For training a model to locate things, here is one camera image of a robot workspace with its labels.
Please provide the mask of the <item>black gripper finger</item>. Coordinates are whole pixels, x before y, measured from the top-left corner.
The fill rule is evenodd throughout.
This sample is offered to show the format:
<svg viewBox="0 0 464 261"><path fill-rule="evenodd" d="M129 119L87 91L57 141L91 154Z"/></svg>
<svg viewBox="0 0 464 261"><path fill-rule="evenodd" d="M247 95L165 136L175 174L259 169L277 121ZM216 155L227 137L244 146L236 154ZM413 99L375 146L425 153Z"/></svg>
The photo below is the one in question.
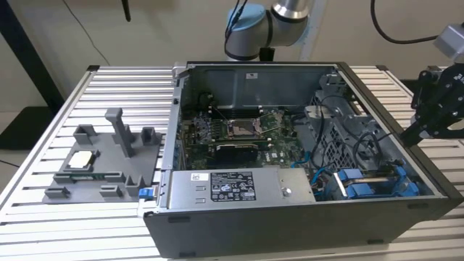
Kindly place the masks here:
<svg viewBox="0 0 464 261"><path fill-rule="evenodd" d="M439 75L436 71L423 70L419 73L419 78L412 89L413 97L411 102L411 108L415 110L415 114L411 119L411 126L400 135L405 145L416 145L423 140L420 133L428 121L425 116L425 103L435 95L437 79Z"/></svg>
<svg viewBox="0 0 464 261"><path fill-rule="evenodd" d="M449 126L457 123L461 119L455 119L443 109L425 108L427 123L424 130L420 133L423 139L463 139L463 128L449 130Z"/></svg>

